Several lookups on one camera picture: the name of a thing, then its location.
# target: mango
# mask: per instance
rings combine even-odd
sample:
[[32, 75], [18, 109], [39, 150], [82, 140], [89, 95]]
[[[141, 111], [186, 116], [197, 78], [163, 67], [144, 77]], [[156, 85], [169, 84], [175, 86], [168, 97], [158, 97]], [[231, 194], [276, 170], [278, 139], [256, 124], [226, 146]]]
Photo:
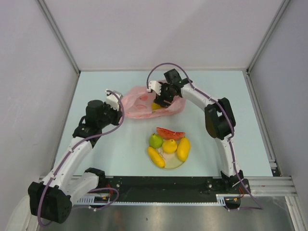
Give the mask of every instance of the mango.
[[188, 157], [189, 150], [191, 149], [191, 144], [189, 140], [186, 137], [183, 137], [180, 140], [180, 143], [178, 145], [177, 149], [177, 157], [180, 161], [185, 162]]

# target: wire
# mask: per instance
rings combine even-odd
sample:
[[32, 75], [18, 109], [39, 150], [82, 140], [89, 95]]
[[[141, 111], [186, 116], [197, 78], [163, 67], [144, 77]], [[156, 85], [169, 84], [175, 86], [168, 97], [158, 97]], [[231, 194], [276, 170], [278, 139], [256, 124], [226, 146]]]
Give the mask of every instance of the wire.
[[[115, 199], [114, 199], [113, 201], [107, 203], [106, 205], [103, 205], [103, 206], [101, 206], [101, 207], [99, 207], [99, 208], [94, 208], [94, 209], [93, 209], [94, 211], [102, 210], [102, 209], [104, 209], [104, 208], [109, 207], [109, 206], [112, 205], [114, 202], [116, 202], [117, 199], [119, 198], [119, 195], [120, 195], [119, 191], [118, 191], [117, 189], [114, 189], [114, 188], [111, 188], [111, 187], [99, 188], [99, 189], [92, 189], [92, 190], [89, 191], [89, 193], [90, 193], [90, 192], [93, 193], [93, 192], [97, 192], [97, 191], [102, 191], [102, 190], [114, 191], [114, 192], [116, 192], [116, 197], [115, 197]], [[75, 209], [79, 209], [79, 208], [89, 208], [89, 209], [91, 209], [91, 206], [78, 206], [78, 207], [73, 208], [73, 209], [75, 210]]]
[[117, 96], [117, 94], [115, 94], [115, 93], [114, 93], [113, 91], [111, 91], [111, 90], [107, 90], [107, 92], [113, 94], [113, 95], [116, 97], [116, 99], [118, 100], [118, 102], [119, 102], [119, 104], [120, 104], [121, 111], [122, 111], [122, 119], [121, 119], [119, 125], [116, 126], [114, 129], [111, 129], [110, 131], [104, 132], [104, 133], [102, 133], [102, 134], [98, 134], [98, 135], [94, 135], [94, 136], [89, 136], [89, 137], [87, 137], [87, 138], [85, 138], [85, 139], [82, 139], [81, 141], [79, 141], [77, 144], [75, 144], [75, 145], [72, 147], [72, 150], [71, 150], [71, 151], [69, 151], [69, 152], [65, 155], [65, 157], [63, 158], [63, 160], [61, 161], [61, 163], [59, 164], [59, 166], [56, 168], [56, 170], [55, 170], [55, 172], [54, 172], [54, 174], [53, 174], [53, 177], [51, 177], [51, 178], [49, 179], [49, 181], [47, 182], [47, 184], [46, 184], [46, 186], [45, 186], [45, 188], [44, 188], [44, 190], [43, 190], [43, 192], [42, 192], [42, 195], [41, 195], [41, 197], [40, 197], [40, 200], [39, 200], [39, 204], [38, 204], [38, 205], [39, 205], [39, 206], [38, 206], [38, 224], [39, 224], [40, 226], [42, 226], [42, 227], [47, 227], [47, 226], [49, 226], [49, 225], [51, 224], [51, 222], [52, 222], [52, 221], [50, 221], [50, 222], [48, 222], [47, 224], [43, 224], [43, 222], [42, 222], [42, 220], [41, 220], [42, 205], [43, 205], [43, 201], [44, 201], [46, 192], [47, 192], [48, 187], [50, 186], [51, 182], [53, 181], [54, 177], [55, 177], [55, 176], [57, 175], [57, 173], [60, 171], [60, 169], [61, 169], [61, 167], [63, 166], [63, 164], [65, 163], [65, 161], [68, 159], [69, 155], [70, 155], [72, 152], [74, 152], [74, 150], [75, 150], [81, 143], [83, 143], [83, 142], [85, 142], [85, 141], [88, 141], [88, 140], [91, 140], [91, 139], [93, 139], [93, 138], [98, 138], [98, 137], [101, 137], [101, 136], [104, 136], [104, 135], [108, 135], [108, 134], [110, 134], [111, 132], [117, 130], [117, 129], [123, 124], [124, 117], [125, 117], [123, 104], [122, 104], [120, 98]]
[[242, 190], [241, 187], [239, 187], [239, 191], [240, 191], [241, 194], [243, 194], [243, 195], [240, 197], [240, 199], [241, 199], [241, 198], [243, 198], [243, 197], [245, 196], [245, 192]]
[[212, 99], [209, 95], [207, 95], [206, 93], [204, 93], [203, 91], [199, 90], [198, 88], [196, 88], [193, 84], [192, 84], [192, 81], [191, 79], [189, 78], [188, 74], [186, 73], [186, 71], [180, 67], [179, 65], [177, 64], [174, 64], [174, 63], [162, 63], [162, 64], [159, 64], [157, 65], [156, 67], [154, 67], [148, 77], [147, 77], [147, 80], [146, 80], [146, 86], [147, 88], [149, 88], [149, 79], [150, 79], [150, 75], [153, 73], [153, 71], [155, 69], [157, 69], [158, 67], [160, 66], [163, 66], [163, 65], [173, 65], [173, 66], [176, 66], [177, 68], [179, 68], [183, 73], [184, 75], [186, 76], [190, 86], [192, 87], [193, 90], [195, 90], [196, 92], [200, 93], [201, 95], [205, 96], [208, 100], [214, 102], [221, 110], [222, 114], [225, 116], [227, 122], [228, 122], [228, 125], [230, 127], [230, 130], [231, 130], [231, 136], [228, 138], [228, 143], [229, 143], [229, 146], [230, 146], [230, 149], [231, 149], [231, 155], [232, 155], [232, 161], [233, 161], [233, 169], [235, 171], [235, 174], [238, 178], [238, 180], [240, 181], [240, 184], [243, 186], [243, 188], [246, 190], [246, 192], [250, 195], [250, 197], [254, 200], [254, 202], [259, 206], [259, 207], [242, 207], [242, 208], [239, 208], [239, 209], [234, 209], [234, 210], [243, 210], [243, 209], [263, 209], [263, 206], [259, 203], [259, 201], [250, 193], [250, 191], [245, 187], [245, 184], [243, 183], [240, 175], [238, 174], [237, 172], [237, 169], [236, 169], [236, 163], [235, 163], [235, 154], [234, 154], [234, 149], [233, 149], [233, 145], [232, 145], [232, 141], [231, 139], [234, 137], [234, 129], [233, 129], [233, 126], [232, 126], [232, 123], [226, 113], [226, 111], [223, 109], [223, 107], [220, 105], [219, 102], [217, 102], [216, 100]]

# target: plastic fruit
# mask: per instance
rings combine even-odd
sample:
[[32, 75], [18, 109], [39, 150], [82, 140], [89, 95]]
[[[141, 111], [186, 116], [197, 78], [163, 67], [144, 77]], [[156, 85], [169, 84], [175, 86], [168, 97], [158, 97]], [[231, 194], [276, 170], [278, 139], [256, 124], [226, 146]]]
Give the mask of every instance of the plastic fruit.
[[157, 134], [165, 140], [179, 140], [185, 136], [185, 132], [170, 131], [165, 128], [156, 128]]
[[163, 150], [165, 153], [173, 153], [177, 150], [178, 144], [175, 140], [167, 140], [163, 142]]
[[161, 105], [159, 105], [159, 104], [152, 103], [151, 108], [152, 108], [152, 111], [155, 111], [155, 110], [161, 109], [163, 107]]
[[165, 164], [164, 159], [161, 157], [161, 155], [158, 153], [158, 151], [155, 148], [148, 147], [148, 154], [156, 166], [161, 167], [161, 168], [165, 167], [166, 164]]
[[185, 162], [188, 157], [189, 150], [191, 149], [191, 144], [186, 137], [183, 137], [180, 140], [178, 149], [177, 149], [177, 157], [180, 161]]
[[153, 148], [160, 148], [163, 142], [163, 138], [157, 134], [152, 134], [149, 138], [149, 144]]

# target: green apple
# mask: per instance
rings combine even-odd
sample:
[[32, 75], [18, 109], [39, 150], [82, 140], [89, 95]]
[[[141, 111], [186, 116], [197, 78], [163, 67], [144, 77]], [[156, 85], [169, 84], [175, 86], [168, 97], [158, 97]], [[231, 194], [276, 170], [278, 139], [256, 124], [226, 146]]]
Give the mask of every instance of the green apple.
[[163, 145], [163, 142], [163, 138], [155, 133], [149, 138], [149, 144], [153, 148], [160, 148]]

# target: light blue table surface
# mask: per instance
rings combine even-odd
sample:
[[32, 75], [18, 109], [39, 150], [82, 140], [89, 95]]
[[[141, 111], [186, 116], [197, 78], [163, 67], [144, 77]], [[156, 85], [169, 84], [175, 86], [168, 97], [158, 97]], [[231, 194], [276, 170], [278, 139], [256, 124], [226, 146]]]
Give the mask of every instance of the light blue table surface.
[[[164, 71], [153, 73], [151, 80], [164, 79]], [[136, 85], [144, 86], [147, 71], [82, 72], [59, 146], [56, 163], [64, 155], [88, 101], [105, 101], [105, 90], [125, 95]], [[236, 120], [234, 147], [245, 176], [272, 176], [256, 116], [241, 71], [189, 71], [199, 89], [217, 98], [230, 100]], [[104, 128], [103, 132], [114, 126]], [[175, 170], [163, 170], [149, 159], [148, 138], [156, 127], [185, 131], [191, 141], [188, 160]], [[216, 142], [205, 129], [205, 116], [186, 101], [182, 113], [154, 119], [129, 119], [117, 131], [99, 139], [75, 175], [95, 167], [109, 176], [220, 176], [220, 156]]]

